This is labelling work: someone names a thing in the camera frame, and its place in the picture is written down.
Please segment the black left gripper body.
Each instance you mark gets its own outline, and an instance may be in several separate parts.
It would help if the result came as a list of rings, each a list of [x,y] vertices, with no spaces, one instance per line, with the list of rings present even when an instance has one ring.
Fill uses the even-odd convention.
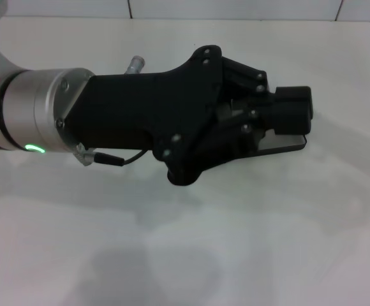
[[[167,72],[93,76],[66,127],[89,148],[150,150],[172,184],[190,185],[202,174],[192,163],[215,121],[222,60],[221,49],[208,45]]]

